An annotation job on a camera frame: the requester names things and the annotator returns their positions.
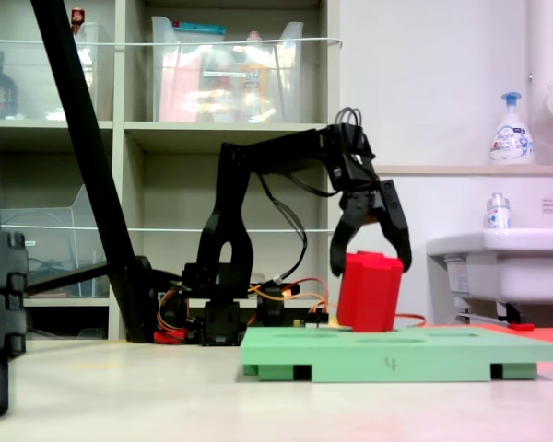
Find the green board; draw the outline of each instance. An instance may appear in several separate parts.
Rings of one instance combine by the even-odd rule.
[[[241,343],[245,376],[313,382],[443,382],[535,379],[553,343],[474,327],[250,328]]]

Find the white floor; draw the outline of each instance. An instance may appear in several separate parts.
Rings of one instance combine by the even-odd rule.
[[[237,348],[29,343],[0,442],[553,441],[538,381],[257,383]]]

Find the shelf board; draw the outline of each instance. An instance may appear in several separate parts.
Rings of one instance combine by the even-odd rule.
[[[251,145],[279,136],[325,124],[283,123],[197,123],[197,122],[126,122],[125,131],[149,153],[217,154],[221,143]]]
[[[553,166],[537,164],[503,166],[385,166],[373,164],[379,175],[424,176],[553,176]]]
[[[241,308],[256,308],[256,299],[238,299]],[[291,299],[285,301],[285,308],[311,308],[315,305],[318,299]],[[190,308],[203,308],[206,299],[189,299]]]
[[[25,307],[108,307],[107,297],[26,297]]]
[[[145,0],[149,7],[196,9],[318,9],[322,0]]]
[[[99,122],[108,154],[112,152],[112,122]],[[72,153],[67,122],[0,120],[0,152]]]

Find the robotic arm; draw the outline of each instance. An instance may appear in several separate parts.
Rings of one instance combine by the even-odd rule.
[[[356,112],[347,108],[341,113],[346,111]],[[186,264],[182,274],[183,284],[191,289],[188,297],[210,299],[206,304],[203,343],[235,340],[235,325],[231,336],[223,332],[229,328],[229,318],[239,317],[239,307],[233,299],[247,295],[252,273],[252,242],[241,219],[241,207],[253,173],[290,176],[316,162],[326,167],[332,187],[336,193],[342,192],[343,214],[330,247],[330,266],[336,276],[344,272],[350,240],[363,225],[375,222],[381,224],[384,236],[397,251],[404,271],[409,268],[412,256],[406,219],[394,183],[379,180],[371,164],[373,158],[359,119],[356,124],[337,122],[321,130],[254,145],[221,147],[215,206],[203,229],[196,263]],[[323,192],[322,196],[333,194]],[[219,262],[226,243],[231,245],[230,263]],[[265,325],[277,325],[270,322],[264,320]]]

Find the white sink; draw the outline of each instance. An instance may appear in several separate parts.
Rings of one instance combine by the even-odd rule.
[[[460,297],[553,303],[553,228],[451,235],[430,241],[427,253],[444,258],[451,290]]]

